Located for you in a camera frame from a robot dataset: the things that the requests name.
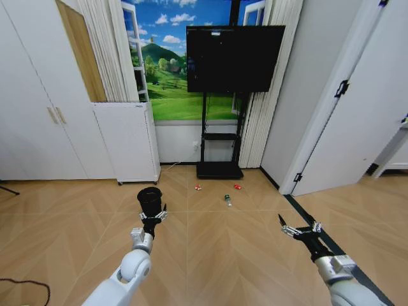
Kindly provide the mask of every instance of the black tv screen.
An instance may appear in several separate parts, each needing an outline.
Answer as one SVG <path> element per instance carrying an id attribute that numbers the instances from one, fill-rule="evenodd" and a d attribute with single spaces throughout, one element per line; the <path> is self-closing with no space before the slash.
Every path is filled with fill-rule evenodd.
<path id="1" fill-rule="evenodd" d="M 187 27 L 187 91 L 268 91 L 284 30 L 284 25 Z"/>

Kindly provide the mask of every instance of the wooden floor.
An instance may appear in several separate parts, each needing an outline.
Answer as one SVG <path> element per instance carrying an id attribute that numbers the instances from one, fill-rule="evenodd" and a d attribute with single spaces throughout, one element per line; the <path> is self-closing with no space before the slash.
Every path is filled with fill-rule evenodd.
<path id="1" fill-rule="evenodd" d="M 199 182 L 202 190 L 195 191 Z M 193 166 L 162 171 L 169 217 L 156 230 L 152 271 L 132 305 L 328 305 L 306 248 L 280 232 L 277 214 L 303 219 L 259 170 L 240 184 L 197 180 Z M 0 190 L 0 277 L 51 287 L 50 305 L 80 305 L 131 248 L 136 195 L 113 180 L 10 182 Z M 391 177 L 297 200 L 397 305 L 407 305 L 408 178 Z M 232 208 L 224 202 L 231 196 Z M 0 282 L 0 305 L 43 305 L 35 285 Z"/>

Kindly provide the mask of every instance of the white cloud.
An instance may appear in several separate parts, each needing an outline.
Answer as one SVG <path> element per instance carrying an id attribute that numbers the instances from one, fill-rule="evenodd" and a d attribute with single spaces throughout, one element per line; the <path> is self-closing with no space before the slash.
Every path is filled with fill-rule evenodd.
<path id="1" fill-rule="evenodd" d="M 194 6 L 197 2 L 197 0 L 173 0 L 174 3 L 178 3 L 180 7 L 183 7 L 185 5 L 191 4 L 191 6 Z"/>
<path id="2" fill-rule="evenodd" d="M 155 21 L 156 24 L 166 24 L 167 22 L 167 15 L 165 14 L 161 14 L 160 18 Z"/>
<path id="3" fill-rule="evenodd" d="M 181 21 L 193 21 L 196 16 L 190 16 L 189 14 L 183 13 L 181 15 L 175 15 L 170 19 L 171 22 L 181 22 Z"/>
<path id="4" fill-rule="evenodd" d="M 136 43 L 137 39 L 134 37 L 127 37 L 130 43 Z"/>
<path id="5" fill-rule="evenodd" d="M 144 47 L 145 45 L 148 45 L 150 43 L 150 40 L 145 40 L 143 38 L 140 38 L 140 46 Z"/>
<path id="6" fill-rule="evenodd" d="M 146 35 L 147 34 L 147 31 L 145 29 L 142 29 L 141 25 L 139 25 L 138 28 L 139 28 L 139 34 L 141 34 L 141 35 Z"/>
<path id="7" fill-rule="evenodd" d="M 165 43 L 180 43 L 180 38 L 174 37 L 172 35 L 166 35 L 163 39 Z"/>

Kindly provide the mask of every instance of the black cylinder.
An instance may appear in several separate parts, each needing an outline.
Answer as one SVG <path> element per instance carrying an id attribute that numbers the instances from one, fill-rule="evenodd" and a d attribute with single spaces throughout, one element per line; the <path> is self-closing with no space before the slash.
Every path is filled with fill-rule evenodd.
<path id="1" fill-rule="evenodd" d="M 161 196 L 159 188 L 148 187 L 138 193 L 138 200 L 146 217 L 152 218 L 161 212 Z"/>

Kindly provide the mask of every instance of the green hill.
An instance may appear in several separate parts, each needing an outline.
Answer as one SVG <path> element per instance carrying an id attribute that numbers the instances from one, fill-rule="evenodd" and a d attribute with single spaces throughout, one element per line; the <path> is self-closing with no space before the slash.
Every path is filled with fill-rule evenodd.
<path id="1" fill-rule="evenodd" d="M 144 59 L 146 58 L 146 56 L 150 55 L 156 64 L 159 62 L 160 58 L 166 59 L 168 61 L 170 59 L 176 59 L 178 60 L 178 62 L 184 62 L 181 57 L 173 51 L 162 48 L 155 43 L 149 43 L 148 45 L 142 47 L 142 54 Z"/>

